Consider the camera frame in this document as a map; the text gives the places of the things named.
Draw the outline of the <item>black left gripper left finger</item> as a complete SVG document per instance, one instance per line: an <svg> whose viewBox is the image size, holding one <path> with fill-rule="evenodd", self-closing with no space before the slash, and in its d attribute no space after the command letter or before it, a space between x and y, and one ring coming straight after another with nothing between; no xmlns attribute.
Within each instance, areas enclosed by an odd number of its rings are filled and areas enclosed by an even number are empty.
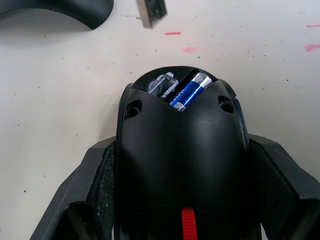
<svg viewBox="0 0 320 240"><path fill-rule="evenodd" d="M63 213L75 204L86 202L101 162L114 143L113 139L105 139L87 150L80 165L64 180L54 194L30 237L32 240L51 239Z"/></svg>

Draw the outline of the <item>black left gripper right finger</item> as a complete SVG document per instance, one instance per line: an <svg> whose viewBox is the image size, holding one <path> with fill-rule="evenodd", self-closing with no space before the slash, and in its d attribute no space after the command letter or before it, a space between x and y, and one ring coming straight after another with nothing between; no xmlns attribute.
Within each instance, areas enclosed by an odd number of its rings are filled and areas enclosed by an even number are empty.
<svg viewBox="0 0 320 240"><path fill-rule="evenodd" d="M259 221L269 240L320 238L320 183L286 150L249 135Z"/></svg>

